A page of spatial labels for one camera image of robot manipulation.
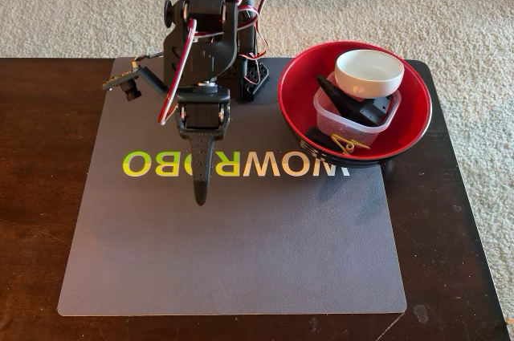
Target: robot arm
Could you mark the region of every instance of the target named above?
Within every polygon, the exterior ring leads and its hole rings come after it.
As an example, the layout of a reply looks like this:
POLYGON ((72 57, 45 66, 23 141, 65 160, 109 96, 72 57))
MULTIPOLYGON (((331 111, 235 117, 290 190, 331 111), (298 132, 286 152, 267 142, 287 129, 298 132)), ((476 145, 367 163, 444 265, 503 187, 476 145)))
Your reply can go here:
POLYGON ((119 85, 133 100, 141 96, 134 80, 141 76, 165 97, 159 121, 164 124, 175 111, 180 136, 190 140, 199 205, 206 202, 214 141, 225 136, 230 120, 230 95, 252 100, 267 80, 266 67, 256 60, 259 12, 253 5, 254 0, 167 0, 165 24, 175 27, 163 53, 137 58, 132 71, 104 84, 119 85), (164 82, 138 63, 157 56, 164 57, 164 82))

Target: printed logo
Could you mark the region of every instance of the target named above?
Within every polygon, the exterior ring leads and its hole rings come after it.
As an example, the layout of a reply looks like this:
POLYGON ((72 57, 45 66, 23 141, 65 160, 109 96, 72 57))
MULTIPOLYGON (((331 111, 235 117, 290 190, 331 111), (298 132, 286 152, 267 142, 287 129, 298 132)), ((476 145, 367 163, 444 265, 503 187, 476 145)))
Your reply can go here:
MULTIPOLYGON (((216 159, 216 156, 219 161, 214 165, 213 173, 217 173, 221 177, 249 177, 252 173, 256 173, 259 177, 265 177, 267 173, 272 173, 275 177, 282 175, 290 177, 312 175, 318 177, 322 171, 325 171, 330 177, 337 174, 336 165, 325 163, 319 159, 315 159, 312 163, 311 159, 314 158, 309 158, 309 156, 299 151, 284 153, 280 162, 277 162, 275 153, 272 151, 265 152, 264 157, 261 157, 262 159, 259 159, 257 152, 251 151, 248 153, 246 160, 243 161, 241 161, 240 151, 232 152, 231 159, 223 151, 216 151, 213 160, 216 159)), ((133 151, 123 159, 122 168, 129 177, 142 177, 150 171, 153 165, 155 173, 159 177, 178 177, 181 168, 188 175, 192 175, 191 154, 188 153, 183 160, 181 159, 182 153, 180 151, 159 152, 154 161, 147 152, 133 151), (142 166, 132 163, 136 158, 138 158, 139 163, 142 159, 142 166)), ((349 177, 347 168, 341 167, 341 171, 345 177, 349 177)))

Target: clear plastic container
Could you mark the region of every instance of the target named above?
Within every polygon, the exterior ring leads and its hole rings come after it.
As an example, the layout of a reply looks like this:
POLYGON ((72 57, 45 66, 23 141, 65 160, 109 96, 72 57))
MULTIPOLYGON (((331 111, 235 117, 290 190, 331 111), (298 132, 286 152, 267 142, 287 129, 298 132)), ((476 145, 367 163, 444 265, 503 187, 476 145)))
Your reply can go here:
MULTIPOLYGON (((327 79, 333 82, 333 74, 329 75, 327 79)), ((323 89, 320 88, 314 95, 314 108, 316 109, 318 128, 324 134, 328 136, 337 134, 345 139, 354 139, 367 146, 370 146, 375 139, 377 139, 378 134, 384 132, 389 127, 401 102, 402 96, 400 92, 396 90, 396 92, 393 93, 389 114, 382 124, 377 127, 367 127, 343 118, 324 93, 323 89)))

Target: small white bowl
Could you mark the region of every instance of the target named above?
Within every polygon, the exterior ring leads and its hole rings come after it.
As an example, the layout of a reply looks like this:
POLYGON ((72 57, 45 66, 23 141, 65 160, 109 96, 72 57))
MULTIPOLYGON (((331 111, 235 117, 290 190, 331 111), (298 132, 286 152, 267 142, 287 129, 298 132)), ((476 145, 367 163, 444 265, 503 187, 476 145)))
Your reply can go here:
POLYGON ((358 98, 373 99, 395 92, 405 68, 400 60, 385 52, 353 50, 337 58, 334 72, 341 90, 358 98))

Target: beige carpet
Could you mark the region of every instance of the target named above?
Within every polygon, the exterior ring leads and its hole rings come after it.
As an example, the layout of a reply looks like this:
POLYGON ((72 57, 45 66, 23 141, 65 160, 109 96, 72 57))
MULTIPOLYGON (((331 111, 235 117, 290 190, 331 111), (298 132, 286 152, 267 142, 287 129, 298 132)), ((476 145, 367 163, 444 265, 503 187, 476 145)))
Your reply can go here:
MULTIPOLYGON (((2 57, 156 51, 164 0, 0 0, 2 57)), ((505 315, 514 318, 514 0, 269 0, 271 55, 376 43, 431 67, 505 315)))

